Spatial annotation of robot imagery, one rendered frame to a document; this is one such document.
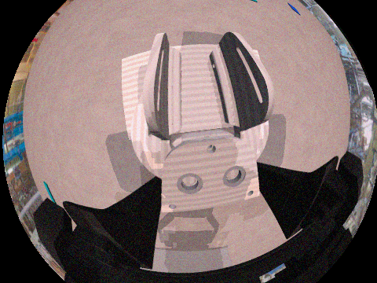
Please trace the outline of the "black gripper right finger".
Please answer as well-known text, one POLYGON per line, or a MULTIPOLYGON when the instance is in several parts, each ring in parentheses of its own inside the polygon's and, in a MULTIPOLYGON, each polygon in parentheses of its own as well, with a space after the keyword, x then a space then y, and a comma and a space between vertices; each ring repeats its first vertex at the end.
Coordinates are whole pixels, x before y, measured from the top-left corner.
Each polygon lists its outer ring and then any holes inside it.
POLYGON ((286 239, 302 229, 302 220, 311 210, 321 185, 338 163, 339 157, 333 157, 324 166, 309 173, 257 163, 258 188, 286 239))

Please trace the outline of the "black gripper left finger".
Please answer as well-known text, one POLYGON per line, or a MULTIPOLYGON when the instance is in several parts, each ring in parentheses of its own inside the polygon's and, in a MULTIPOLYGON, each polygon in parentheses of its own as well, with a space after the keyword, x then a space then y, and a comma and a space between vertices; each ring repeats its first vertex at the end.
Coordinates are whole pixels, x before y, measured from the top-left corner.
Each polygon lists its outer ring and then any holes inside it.
POLYGON ((140 267, 153 270, 162 188, 161 178, 155 176, 109 208, 70 201, 63 201, 63 207, 76 226, 107 237, 140 267))

